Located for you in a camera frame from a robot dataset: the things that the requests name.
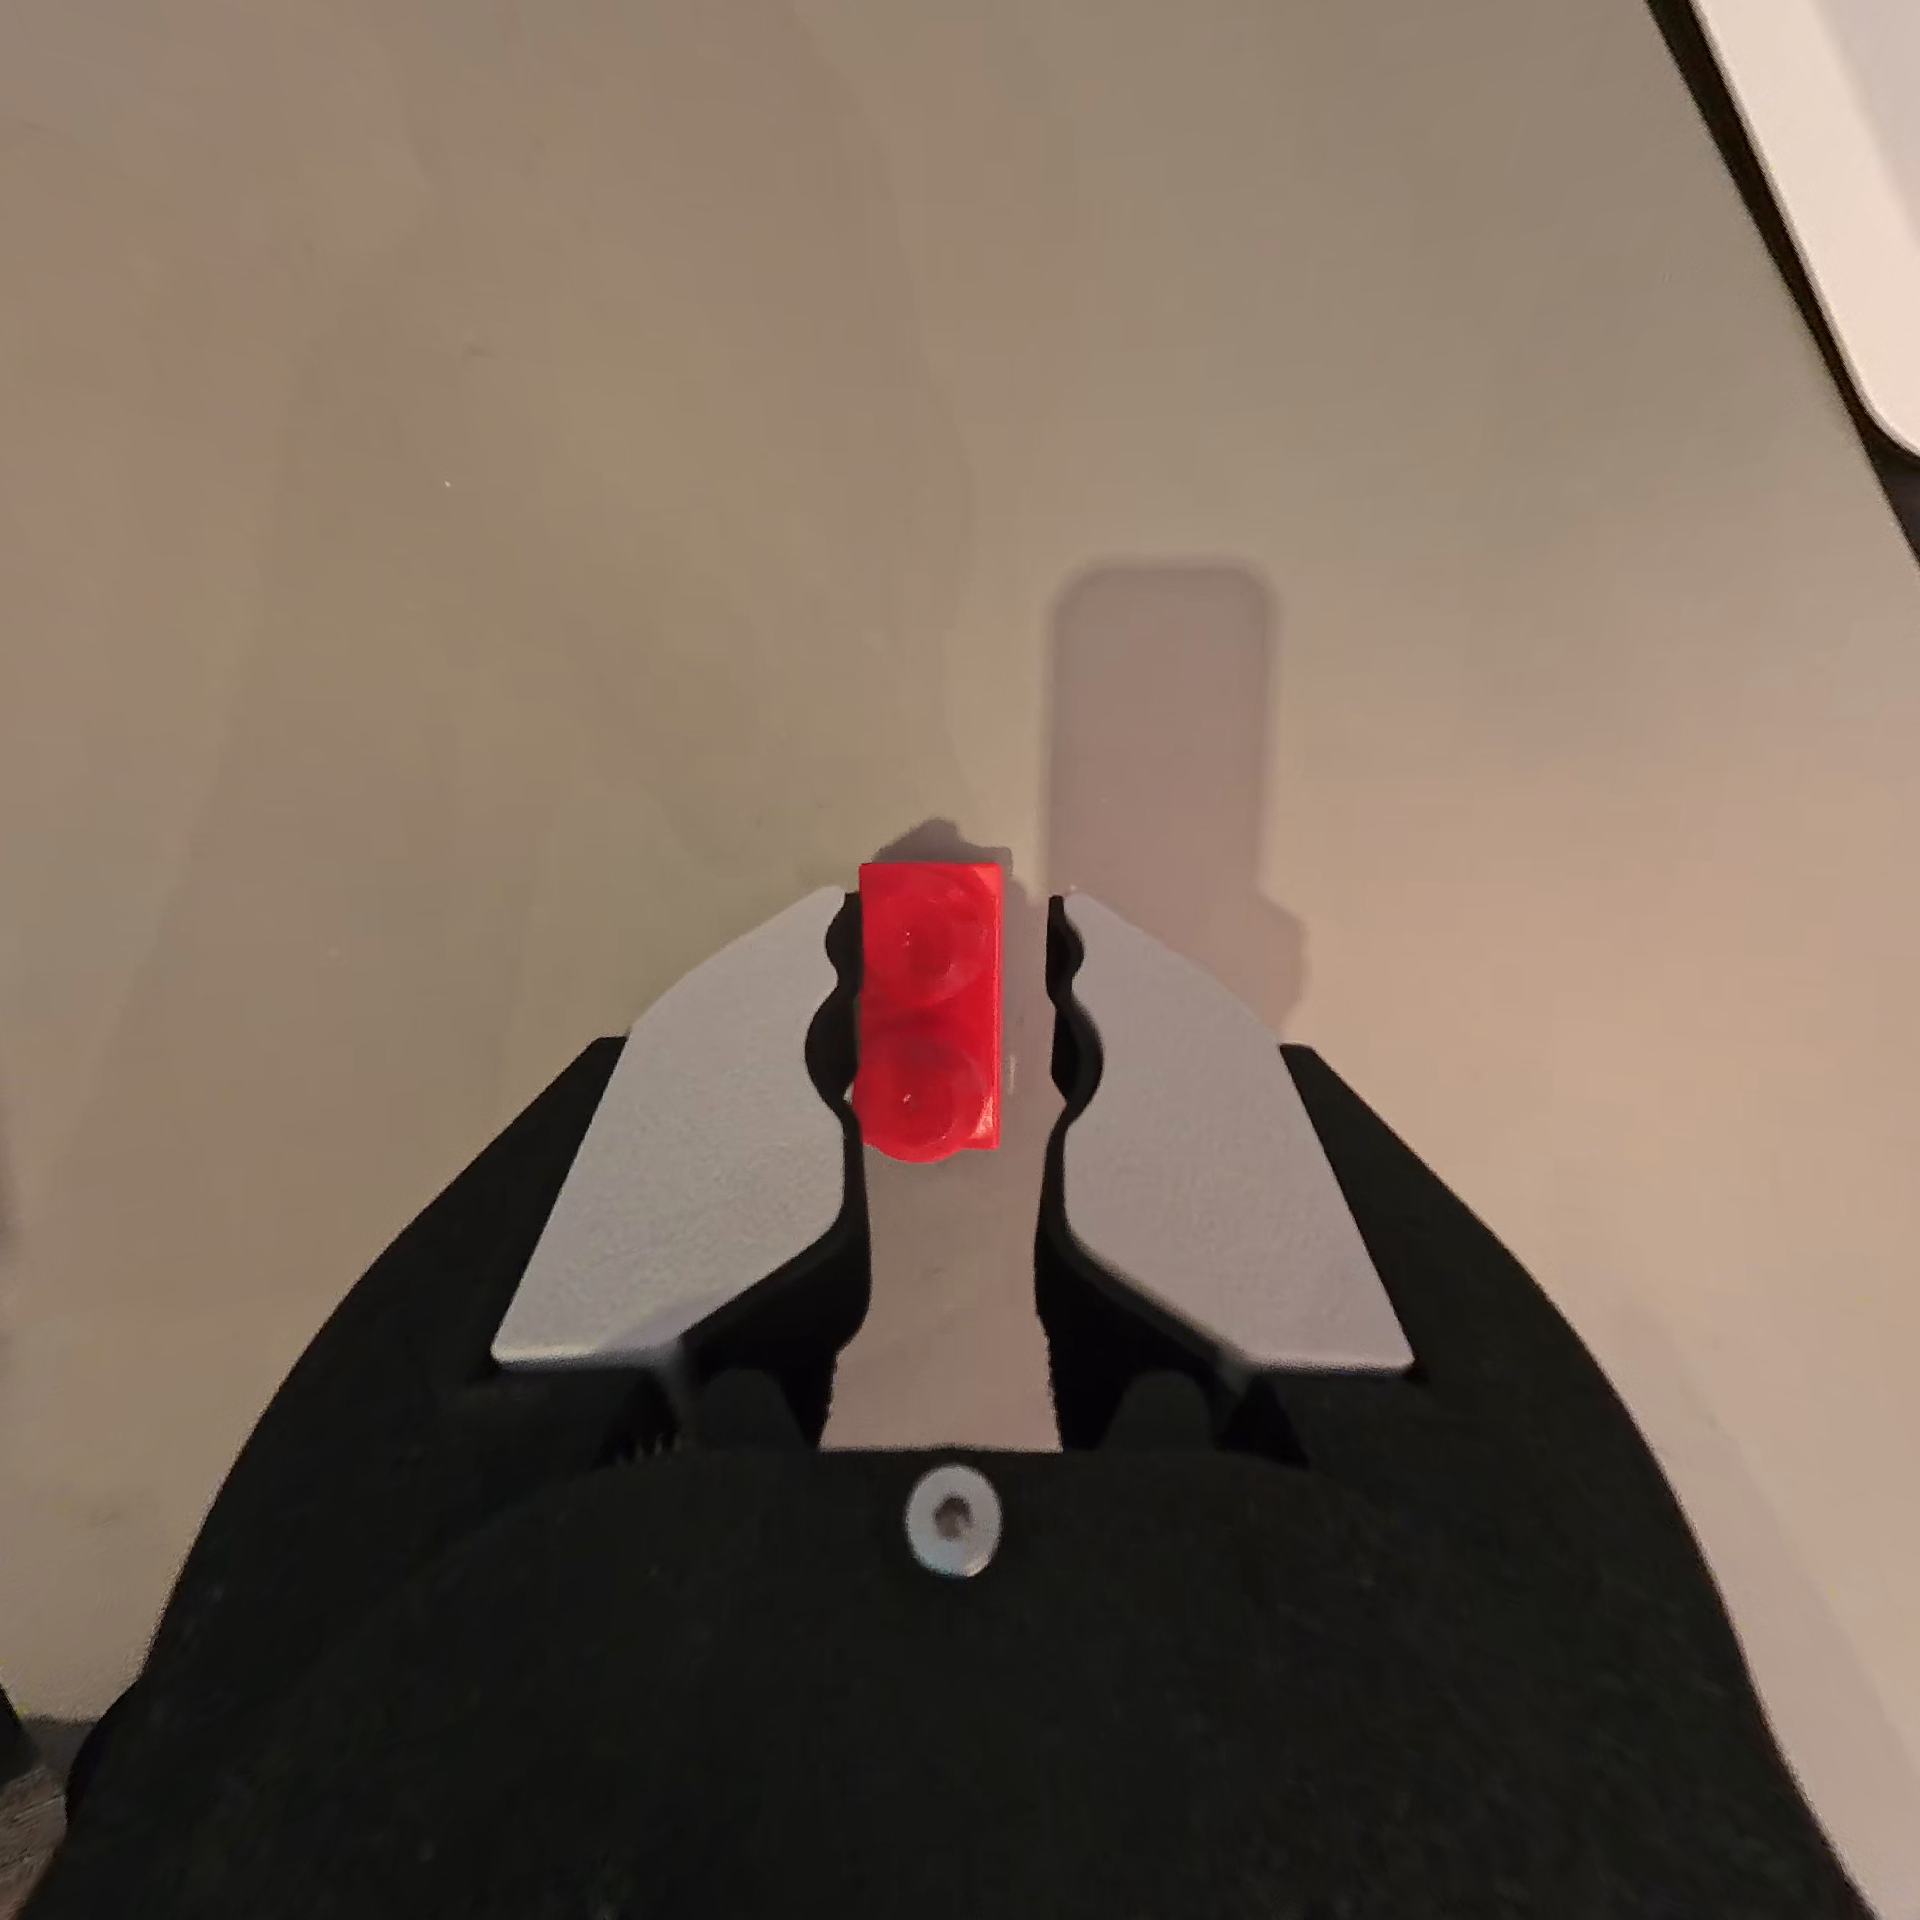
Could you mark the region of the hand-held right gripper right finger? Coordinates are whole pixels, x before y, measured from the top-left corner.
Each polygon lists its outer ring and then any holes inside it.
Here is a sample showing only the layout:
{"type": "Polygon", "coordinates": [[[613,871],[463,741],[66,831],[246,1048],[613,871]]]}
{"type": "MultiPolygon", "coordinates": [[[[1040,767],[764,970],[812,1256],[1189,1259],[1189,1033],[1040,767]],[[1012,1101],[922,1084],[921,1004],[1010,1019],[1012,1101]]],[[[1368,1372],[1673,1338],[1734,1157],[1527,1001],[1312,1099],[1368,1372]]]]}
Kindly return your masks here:
{"type": "Polygon", "coordinates": [[[1047,905],[1050,1079],[1036,1303],[1060,1433],[1142,1376],[1214,1433],[1279,1426],[1265,1381],[1406,1379],[1413,1346],[1277,1035],[1089,895],[1047,905]]]}

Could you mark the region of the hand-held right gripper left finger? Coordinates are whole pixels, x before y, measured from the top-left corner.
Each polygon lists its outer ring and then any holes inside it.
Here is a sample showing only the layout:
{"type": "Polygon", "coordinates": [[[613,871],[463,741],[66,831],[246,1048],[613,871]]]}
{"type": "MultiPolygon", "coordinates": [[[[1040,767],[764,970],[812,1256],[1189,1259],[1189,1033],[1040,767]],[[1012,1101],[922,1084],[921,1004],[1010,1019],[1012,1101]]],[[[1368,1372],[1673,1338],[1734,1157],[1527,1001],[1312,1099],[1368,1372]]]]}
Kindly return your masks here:
{"type": "Polygon", "coordinates": [[[823,1426],[873,1298],[848,1105],[857,901],[824,887],[658,997],[616,1050],[492,1341],[504,1372],[778,1381],[823,1426]]]}

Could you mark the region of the red two-stud toy block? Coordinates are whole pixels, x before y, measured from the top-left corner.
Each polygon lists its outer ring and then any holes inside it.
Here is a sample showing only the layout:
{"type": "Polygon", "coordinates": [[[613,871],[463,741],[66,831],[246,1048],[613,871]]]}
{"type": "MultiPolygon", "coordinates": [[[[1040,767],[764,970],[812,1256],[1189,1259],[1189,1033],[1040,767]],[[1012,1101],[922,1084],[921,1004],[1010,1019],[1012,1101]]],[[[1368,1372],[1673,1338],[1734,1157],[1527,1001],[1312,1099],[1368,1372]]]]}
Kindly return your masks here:
{"type": "Polygon", "coordinates": [[[853,1111],[865,1145],[937,1163],[1001,1141],[1004,879],[990,863],[889,859],[857,875],[853,1111]]]}

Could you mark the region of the grey desk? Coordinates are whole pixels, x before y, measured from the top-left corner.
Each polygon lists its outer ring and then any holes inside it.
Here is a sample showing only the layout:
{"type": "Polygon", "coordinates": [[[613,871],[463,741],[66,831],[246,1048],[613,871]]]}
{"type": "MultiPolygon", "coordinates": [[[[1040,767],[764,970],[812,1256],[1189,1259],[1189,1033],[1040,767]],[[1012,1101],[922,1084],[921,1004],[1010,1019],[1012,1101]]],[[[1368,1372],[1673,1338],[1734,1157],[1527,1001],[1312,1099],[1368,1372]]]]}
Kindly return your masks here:
{"type": "Polygon", "coordinates": [[[1596,1346],[1914,1916],[1914,556],[1646,4],[4,4],[4,1688],[948,826],[1596,1346]]]}

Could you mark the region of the instruction sheet on stand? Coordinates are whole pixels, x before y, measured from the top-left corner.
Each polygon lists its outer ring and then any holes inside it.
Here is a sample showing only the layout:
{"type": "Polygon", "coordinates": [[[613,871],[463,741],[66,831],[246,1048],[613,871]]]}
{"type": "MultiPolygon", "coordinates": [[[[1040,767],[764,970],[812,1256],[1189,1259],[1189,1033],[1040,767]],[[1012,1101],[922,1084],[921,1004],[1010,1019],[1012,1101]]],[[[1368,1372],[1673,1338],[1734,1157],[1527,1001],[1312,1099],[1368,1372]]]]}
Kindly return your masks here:
{"type": "Polygon", "coordinates": [[[1918,4],[1693,7],[1866,418],[1918,451],[1918,4]]]}

